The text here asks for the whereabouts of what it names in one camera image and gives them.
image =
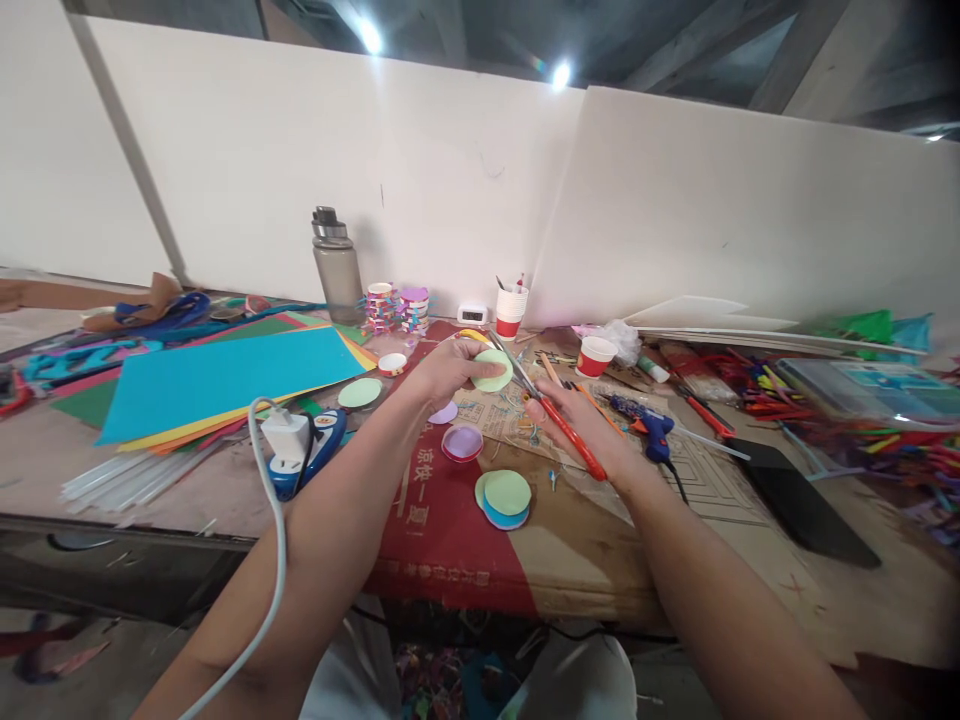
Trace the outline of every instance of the hand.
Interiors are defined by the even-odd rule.
[[[433,414],[445,408],[460,388],[473,388],[472,377],[497,377],[507,372],[500,363],[473,360],[489,348],[477,340],[445,340],[410,373],[400,390],[414,395]]]
[[[552,380],[537,380],[536,385],[540,392],[553,400],[553,404],[570,423],[570,427],[576,430],[587,444],[590,452],[607,471],[607,477],[611,483],[616,486],[620,482],[625,482],[644,466],[646,459],[630,444],[629,440],[610,427],[583,393],[578,390],[566,390]],[[531,398],[527,401],[525,408],[530,419],[546,431],[554,444],[563,448],[571,457],[583,459],[557,424],[547,416],[546,410],[539,401]]]

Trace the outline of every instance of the blue paper sheet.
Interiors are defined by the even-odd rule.
[[[98,445],[128,442],[366,370],[333,327],[134,355]]]

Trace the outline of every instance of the ceiling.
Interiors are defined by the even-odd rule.
[[[121,20],[960,137],[953,3],[927,0],[64,0]],[[283,16],[295,32],[273,30]]]

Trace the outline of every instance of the glue stick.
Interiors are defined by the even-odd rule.
[[[643,355],[637,360],[637,367],[643,370],[647,375],[654,379],[654,382],[666,382],[670,379],[670,373],[657,365],[653,360]]]

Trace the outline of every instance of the ceiling light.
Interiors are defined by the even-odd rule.
[[[360,21],[360,39],[363,41],[367,52],[371,55],[379,55],[383,50],[383,40],[380,39],[380,33],[367,19]]]
[[[566,87],[567,83],[570,82],[570,65],[568,63],[560,63],[557,66],[557,69],[553,71],[553,86],[555,88]]]

